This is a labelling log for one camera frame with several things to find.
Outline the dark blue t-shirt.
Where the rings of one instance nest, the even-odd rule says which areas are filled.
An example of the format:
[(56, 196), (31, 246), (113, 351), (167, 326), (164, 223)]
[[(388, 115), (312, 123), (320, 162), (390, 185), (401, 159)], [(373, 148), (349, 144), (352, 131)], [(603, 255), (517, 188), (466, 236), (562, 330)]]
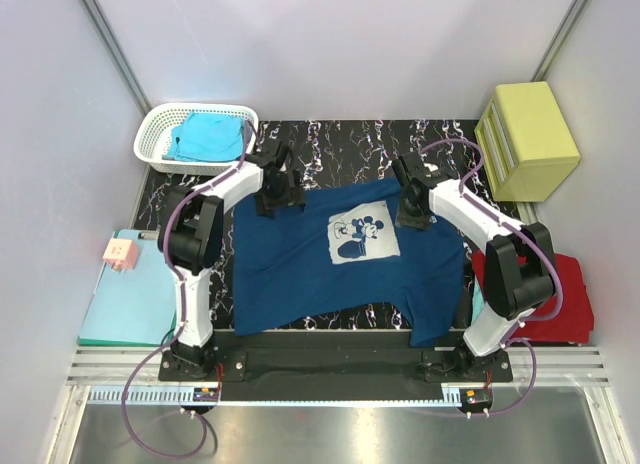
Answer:
[(410, 324), (410, 344), (446, 334), (463, 290), (462, 236), (443, 217), (424, 230), (396, 223), (393, 179), (306, 192), (304, 209), (233, 211), (233, 319), (239, 336), (297, 319), (386, 302)]

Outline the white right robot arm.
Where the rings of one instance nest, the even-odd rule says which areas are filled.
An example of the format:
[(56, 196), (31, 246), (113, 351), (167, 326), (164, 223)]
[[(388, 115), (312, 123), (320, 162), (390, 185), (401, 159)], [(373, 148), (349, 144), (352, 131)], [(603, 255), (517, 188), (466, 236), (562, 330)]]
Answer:
[(392, 168), (401, 189), (399, 225), (424, 229), (438, 216), (484, 252), (478, 281), (485, 306), (453, 358), (460, 377), (476, 380), (488, 371), (489, 356), (505, 349), (517, 329), (538, 319), (538, 307), (556, 300), (549, 319), (562, 309), (564, 290), (550, 232), (541, 223), (525, 225), (495, 210), (451, 173), (428, 168), (416, 153), (397, 158)]

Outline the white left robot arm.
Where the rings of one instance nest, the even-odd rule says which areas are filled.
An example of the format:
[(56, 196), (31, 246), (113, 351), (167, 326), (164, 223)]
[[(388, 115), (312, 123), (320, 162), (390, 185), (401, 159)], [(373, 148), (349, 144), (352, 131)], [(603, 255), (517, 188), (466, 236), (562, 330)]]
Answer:
[(167, 200), (157, 244), (174, 279), (176, 328), (169, 348), (196, 380), (215, 370), (214, 330), (209, 317), (212, 268), (221, 254), (224, 217), (247, 197), (256, 214), (306, 206), (301, 174), (289, 145), (268, 140), (229, 169), (194, 187), (177, 187)]

